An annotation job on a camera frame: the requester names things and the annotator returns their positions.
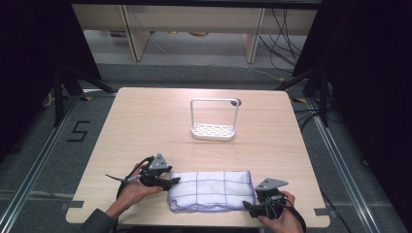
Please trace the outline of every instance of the white cloth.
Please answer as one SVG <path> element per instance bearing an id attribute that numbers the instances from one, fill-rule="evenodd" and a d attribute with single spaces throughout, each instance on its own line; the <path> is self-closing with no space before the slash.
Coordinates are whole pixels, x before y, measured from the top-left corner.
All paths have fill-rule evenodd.
<path id="1" fill-rule="evenodd" d="M 243 201 L 255 204 L 249 171 L 173 173 L 181 178 L 169 190 L 172 212 L 227 212 L 245 210 Z"/>

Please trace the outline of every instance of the wire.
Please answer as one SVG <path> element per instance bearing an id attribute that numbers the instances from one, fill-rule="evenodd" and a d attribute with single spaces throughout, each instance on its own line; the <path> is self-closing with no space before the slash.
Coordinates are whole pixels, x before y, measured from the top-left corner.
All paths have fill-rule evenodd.
<path id="1" fill-rule="evenodd" d="M 272 210 L 273 214 L 275 215 L 274 219 L 278 218 L 278 214 L 276 213 L 275 209 L 273 209 L 273 206 L 271 205 L 271 199 L 270 197 L 266 198 L 266 206 L 269 206 L 270 209 Z"/>
<path id="2" fill-rule="evenodd" d="M 269 209 L 267 208 L 268 205 L 269 205 L 269 204 L 268 204 L 267 198 L 266 198 L 266 201 L 265 201 L 265 203 L 264 203 L 264 207 L 266 208 L 266 216 L 267 216 L 267 218 L 269 218 Z"/>
<path id="3" fill-rule="evenodd" d="M 288 62 L 291 66 L 295 66 L 295 63 L 289 59 L 287 59 L 285 56 L 283 56 L 282 54 L 280 54 L 279 52 L 275 51 L 273 48 L 275 46 L 275 44 L 273 44 L 272 47 L 268 46 L 266 44 L 266 42 L 263 40 L 263 38 L 261 38 L 261 36 L 259 35 L 260 40 L 263 42 L 263 44 L 266 46 L 266 48 L 273 54 L 279 56 L 279 58 L 281 58 L 282 60 Z"/>
<path id="4" fill-rule="evenodd" d="M 319 110 L 296 110 L 294 113 L 303 113 L 303 112 L 312 112 L 312 111 L 319 111 Z"/>
<path id="5" fill-rule="evenodd" d="M 303 120 L 303 119 L 305 119 L 305 118 L 307 118 L 307 117 L 309 117 L 310 115 L 312 115 L 312 114 L 308 114 L 308 115 L 305 115 L 305 116 L 303 116 L 303 117 L 301 117 L 301 118 L 299 118 L 298 120 L 297 120 L 297 122 L 300 122 L 301 120 Z"/>
<path id="6" fill-rule="evenodd" d="M 342 221 L 343 225 L 346 227 L 346 230 L 349 233 L 352 233 L 351 228 L 349 227 L 349 225 L 346 223 L 346 221 L 343 219 L 342 215 L 340 215 L 336 208 L 333 206 L 332 202 L 329 200 L 329 198 L 327 198 L 326 194 L 321 190 L 322 196 L 325 197 L 325 199 L 327 200 L 327 202 L 329 203 L 329 205 L 332 207 L 332 209 L 336 212 L 336 215 L 339 217 L 339 219 Z"/>
<path id="7" fill-rule="evenodd" d="M 285 50 L 285 51 L 289 51 L 288 49 L 286 49 L 286 48 L 284 48 L 284 47 L 281 47 L 279 44 L 277 44 L 280 36 L 281 36 L 281 34 L 279 34 L 278 37 L 276 37 L 276 40 L 274 40 L 273 37 L 272 37 L 272 35 L 269 34 L 270 40 L 272 40 L 272 42 L 275 43 L 276 46 L 279 47 L 279 49 Z"/>
<path id="8" fill-rule="evenodd" d="M 310 114 L 310 115 L 303 121 L 303 123 L 300 124 L 300 126 L 299 126 L 300 132 L 303 131 L 303 128 L 305 127 L 306 123 L 309 122 L 309 120 L 310 120 L 311 118 L 313 118 L 314 116 L 318 115 L 319 113 L 320 113 L 320 111 L 316 111 L 315 113 Z"/>
<path id="9" fill-rule="evenodd" d="M 287 202 L 289 202 L 289 204 L 291 204 L 291 206 L 294 208 L 294 205 L 292 204 L 292 202 L 289 199 L 286 199 Z"/>
<path id="10" fill-rule="evenodd" d="M 278 38 L 277 38 L 276 41 L 275 41 L 275 44 L 277 45 L 277 41 L 278 41 L 280 35 L 282 35 L 283 38 L 285 39 L 285 41 L 286 41 L 289 49 L 287 50 L 287 49 L 285 49 L 285 48 L 280 47 L 279 45 L 277 45 L 277 46 L 280 47 L 280 48 L 282 48 L 283 50 L 289 51 L 289 52 L 291 53 L 292 57 L 293 57 L 294 62 L 296 62 L 296 61 L 297 61 L 296 55 L 299 55 L 299 54 L 296 53 L 296 52 L 294 52 L 292 47 L 295 47 L 295 48 L 296 48 L 297 50 L 299 50 L 299 51 L 300 51 L 300 49 L 299 49 L 297 46 L 295 46 L 294 43 L 293 43 L 293 42 L 291 41 L 291 39 L 289 38 L 288 24 L 287 24 L 288 10 L 287 10 L 287 9 L 284 9 L 284 21 L 283 21 L 283 23 L 282 23 L 282 26 L 281 26 L 278 18 L 276 17 L 275 11 L 274 11 L 273 9 L 272 9 L 272 14 L 273 14 L 273 16 L 274 16 L 274 18 L 275 18 L 275 20 L 276 20 L 276 23 L 278 24 L 278 27 L 279 27 L 279 35 L 278 35 Z"/>

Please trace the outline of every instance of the black cable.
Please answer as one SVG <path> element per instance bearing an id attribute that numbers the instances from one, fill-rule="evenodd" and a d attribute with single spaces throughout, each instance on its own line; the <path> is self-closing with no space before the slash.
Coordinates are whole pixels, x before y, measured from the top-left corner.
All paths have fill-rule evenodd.
<path id="1" fill-rule="evenodd" d="M 327 202 L 329 203 L 329 205 L 332 207 L 332 209 L 336 212 L 336 215 L 339 217 L 339 219 L 342 221 L 343 225 L 346 227 L 346 230 L 349 233 L 352 233 L 351 228 L 349 228 L 349 225 L 346 223 L 346 221 L 343 219 L 342 215 L 340 215 L 336 208 L 333 206 L 332 202 L 329 200 L 329 198 L 327 198 L 326 194 L 321 190 L 322 196 L 325 197 L 325 199 L 327 200 Z"/>
<path id="2" fill-rule="evenodd" d="M 273 209 L 273 206 L 271 205 L 271 198 L 270 198 L 270 197 L 267 197 L 267 198 L 266 198 L 265 206 L 266 206 L 266 212 L 267 212 L 266 215 L 267 215 L 267 217 L 269 218 L 269 212 L 268 212 L 268 209 L 267 209 L 267 206 L 269 206 L 270 209 L 272 210 L 272 213 L 275 215 L 274 219 L 277 219 L 277 218 L 278 218 L 278 214 L 276 213 L 275 209 Z"/>
<path id="3" fill-rule="evenodd" d="M 291 66 L 295 66 L 295 63 L 291 60 L 289 60 L 287 57 L 283 56 L 282 54 L 280 54 L 279 52 L 275 51 L 274 45 L 272 47 L 269 47 L 266 42 L 263 40 L 263 38 L 261 38 L 261 36 L 259 35 L 260 40 L 263 42 L 263 44 L 266 46 L 266 48 L 273 54 L 279 56 L 282 60 L 288 62 Z"/>
<path id="4" fill-rule="evenodd" d="M 291 39 L 289 38 L 288 23 L 287 23 L 287 21 L 286 21 L 287 14 L 288 14 L 288 9 L 284 9 L 284 21 L 285 21 L 286 37 L 288 38 L 289 43 L 291 43 L 291 45 L 292 45 L 295 49 L 297 49 L 298 51 L 302 51 L 302 50 L 301 50 L 300 48 L 298 48 L 298 47 L 291 41 Z"/>
<path id="5" fill-rule="evenodd" d="M 317 111 L 315 113 L 310 114 L 304 121 L 302 124 L 300 124 L 299 128 L 300 128 L 300 132 L 303 131 L 303 128 L 305 127 L 306 123 L 309 122 L 309 120 L 311 118 L 313 118 L 314 116 L 318 115 L 321 111 Z"/>
<path id="6" fill-rule="evenodd" d="M 281 68 L 279 68 L 279 67 L 277 67 L 275 64 L 273 64 L 273 60 L 272 60 L 272 54 L 274 53 L 274 52 L 276 52 L 276 51 L 273 51 L 264 41 L 263 41 L 263 44 L 266 46 L 266 48 L 269 50 L 269 59 L 270 59 L 270 63 L 272 64 L 272 66 L 273 67 L 275 67 L 275 69 L 277 69 L 277 70 L 280 70 L 280 71 L 284 71 L 284 72 L 287 72 L 287 73 L 292 73 L 292 71 L 288 71 L 288 70 L 284 70 L 284 69 L 281 69 Z"/>
<path id="7" fill-rule="evenodd" d="M 286 199 L 287 202 L 289 202 L 289 204 L 291 204 L 291 206 L 294 208 L 294 205 L 292 204 L 292 202 L 289 199 Z"/>
<path id="8" fill-rule="evenodd" d="M 279 49 L 285 50 L 285 51 L 289 51 L 288 49 L 286 49 L 286 48 L 280 46 L 279 44 L 277 44 L 277 41 L 278 41 L 279 37 L 280 37 L 280 34 L 278 35 L 278 37 L 276 38 L 276 40 L 274 40 L 273 37 L 272 37 L 272 35 L 269 35 L 270 40 L 272 40 L 272 42 L 275 43 L 276 46 L 279 47 Z"/>
<path id="9" fill-rule="evenodd" d="M 311 113 L 311 114 L 308 114 L 308 115 L 305 115 L 305 116 L 303 116 L 303 117 L 301 117 L 301 118 L 299 118 L 298 120 L 297 120 L 297 122 L 300 122 L 301 120 L 303 120 L 303 119 L 305 119 L 305 118 L 307 118 L 307 117 L 309 117 L 309 116 L 311 116 L 313 113 Z"/>
<path id="10" fill-rule="evenodd" d="M 328 111 L 337 111 L 334 107 L 326 108 Z M 306 110 L 295 110 L 294 113 L 303 113 L 303 112 L 313 112 L 313 111 L 320 111 L 319 109 L 306 109 Z"/>
<path id="11" fill-rule="evenodd" d="M 288 15 L 288 12 L 287 12 L 286 9 L 284 9 L 284 21 L 283 21 L 283 23 L 282 23 L 282 26 L 281 26 L 278 18 L 276 17 L 275 11 L 274 11 L 273 9 L 272 9 L 272 14 L 273 14 L 273 16 L 274 16 L 274 18 L 275 18 L 275 20 L 276 20 L 276 23 L 278 24 L 278 27 L 279 27 L 279 32 L 280 32 L 280 33 L 279 33 L 279 36 L 280 36 L 280 35 L 283 36 L 284 40 L 286 41 L 286 43 L 287 43 L 287 45 L 288 45 L 288 47 L 289 47 L 288 51 L 291 53 L 294 62 L 296 62 L 296 61 L 297 61 L 296 53 L 293 51 L 291 45 L 294 46 L 295 48 L 297 48 L 297 46 L 295 46 L 294 43 L 292 43 L 291 39 L 289 38 L 288 24 L 287 24 L 287 15 Z"/>

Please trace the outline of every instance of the human hand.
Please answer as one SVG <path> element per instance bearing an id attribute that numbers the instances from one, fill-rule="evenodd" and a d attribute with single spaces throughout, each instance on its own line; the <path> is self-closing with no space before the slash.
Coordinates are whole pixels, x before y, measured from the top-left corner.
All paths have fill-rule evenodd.
<path id="1" fill-rule="evenodd" d="M 143 167 L 144 165 L 139 167 L 132 177 L 139 175 Z M 160 186 L 144 186 L 139 179 L 129 182 L 123 188 L 119 198 L 106 211 L 106 214 L 112 218 L 118 218 L 123 212 L 140 202 L 143 198 L 162 190 L 163 188 Z"/>
<path id="2" fill-rule="evenodd" d="M 292 207 L 294 205 L 294 196 L 289 192 L 281 191 L 289 201 L 286 205 Z M 286 208 L 282 211 L 279 218 L 271 220 L 266 216 L 258 216 L 258 221 L 267 226 L 273 233 L 301 233 L 303 232 L 300 222 L 297 218 Z"/>

